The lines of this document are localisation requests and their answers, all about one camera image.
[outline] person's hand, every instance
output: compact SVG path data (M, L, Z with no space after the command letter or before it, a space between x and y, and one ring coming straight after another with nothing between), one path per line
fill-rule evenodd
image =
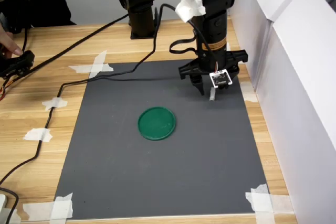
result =
M4 46L3 53L7 59L12 57L12 54L22 55L21 48L14 42L13 34L5 32L4 28L0 24L0 44Z

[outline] green lid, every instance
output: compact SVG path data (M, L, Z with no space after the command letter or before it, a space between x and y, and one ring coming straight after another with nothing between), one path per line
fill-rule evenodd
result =
M138 120L140 134L152 141L169 137L176 127L173 112L163 107L153 107L141 114Z

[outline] white tape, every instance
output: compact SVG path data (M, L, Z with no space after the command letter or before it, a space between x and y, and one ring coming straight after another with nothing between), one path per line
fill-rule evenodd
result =
M72 194L56 197L53 202L23 204L23 210L29 215L29 221L50 221L52 224L66 223L72 218Z
M181 0L175 9L175 12L184 23L188 22L192 17L203 16L206 14L202 0Z
M27 132L27 134L24 136L24 140L30 140L30 141L40 141L49 143L52 139L52 135L50 134L50 130L46 128L38 128L38 129L32 129Z
M7 198L4 194L0 194L0 212L3 208L5 208L7 203Z
M9 215L11 209L9 208L3 208L0 212L0 223L6 223L7 217ZM9 221L9 224L20 224L21 223L21 217L17 214L17 209L14 210L12 217Z
M112 72L113 68L111 68L108 64L104 64L106 58L107 51L101 52L95 59L92 65L78 65L78 66L69 66L76 73L90 73L89 78L93 78L97 76L99 72Z
M269 194L266 184L251 188L245 196L256 212L257 224L274 224L274 214L294 214L290 197Z
M258 102L257 95L251 82L243 81L240 83L241 92L243 93L244 101Z
M216 89L214 87L211 87L210 90L210 101L215 101L215 96L216 96Z
M62 108L68 105L67 101L64 101L61 97L54 97L51 101L45 101L42 103L46 107L46 111L52 107Z

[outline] wooden table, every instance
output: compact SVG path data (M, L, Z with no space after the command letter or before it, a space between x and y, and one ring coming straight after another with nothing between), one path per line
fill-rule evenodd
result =
M87 25L31 29L27 48L34 52L36 65L99 27L100 25ZM169 53L170 43L178 39L192 37L192 29L188 24L179 20L163 22L157 39L156 53L148 61L195 58L193 53L184 55ZM22 45L23 35L18 35L16 41ZM228 41L232 50L239 50L230 19L228 21ZM130 27L127 24L116 24L42 68L26 80L14 84L8 90L6 98L0 102L0 177L2 178L14 166L34 155L37 142L25 141L23 137L32 128L44 127L49 112L45 111L42 102L56 97L62 83L88 77L87 73L76 73L68 67L69 65L91 65L94 58L104 50L108 51L105 62L138 62L152 50L152 46L153 42L150 39L130 40ZM240 68L240 82L250 82L245 65L240 65ZM17 209L22 220L28 219L28 215L23 211L23 204L54 200L85 87L86 85L82 84L65 88L62 98L68 101L68 106L56 109L53 114L50 124L52 134L50 143L43 143L38 159L17 170L2 185L2 187L19 194L20 201ZM258 102L245 101L245 103L270 193L288 195L260 105ZM10 207L13 202L13 198L9 197L7 207ZM68 222L78 223L79 221L69 219ZM256 219L254 214L245 214L80 222L247 224L256 223ZM295 215L276 215L276 223L294 224L297 222Z

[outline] robotic arm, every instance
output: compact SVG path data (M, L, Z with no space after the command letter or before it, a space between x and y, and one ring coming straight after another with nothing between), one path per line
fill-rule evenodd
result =
M205 47L197 33L197 59L179 68L181 79L190 76L193 86L204 95L202 75L211 74L213 84L220 89L228 88L239 74L238 63L247 62L246 51L226 51L227 9L233 6L235 0L202 0L206 14L192 18L192 23L201 31L213 54Z

